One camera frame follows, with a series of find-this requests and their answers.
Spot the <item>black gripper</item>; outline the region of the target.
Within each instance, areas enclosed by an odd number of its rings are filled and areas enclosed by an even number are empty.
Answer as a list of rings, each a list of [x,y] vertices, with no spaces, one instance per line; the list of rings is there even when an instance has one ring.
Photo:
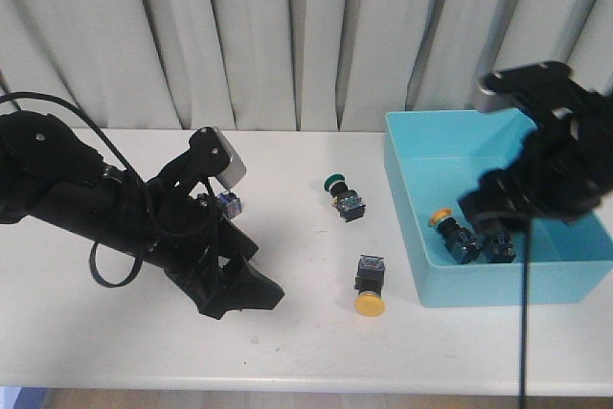
[[[160,174],[146,183],[147,225],[155,231],[144,260],[165,271],[186,294],[203,294],[197,311],[221,319],[234,310],[272,310],[283,289],[249,261],[258,251],[224,215],[211,191],[192,197]]]
[[[603,95],[567,87],[553,110],[521,112],[535,124],[517,157],[481,175],[458,204],[476,233],[519,232],[534,218],[573,222],[603,199]]]

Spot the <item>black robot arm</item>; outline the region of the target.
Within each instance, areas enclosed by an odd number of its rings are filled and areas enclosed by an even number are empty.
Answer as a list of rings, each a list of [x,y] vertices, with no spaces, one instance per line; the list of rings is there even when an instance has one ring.
[[[1,119],[1,220],[32,216],[162,268],[195,303],[220,318],[274,308],[283,290],[251,265],[257,244],[223,212],[215,178],[234,187],[246,169],[225,136],[204,127],[188,149],[144,185],[106,164],[60,119],[31,111]]]
[[[517,230],[533,218],[573,222],[612,192],[612,98],[572,90],[553,98],[517,95],[535,125],[503,169],[484,172],[458,199],[465,219],[483,234]]]

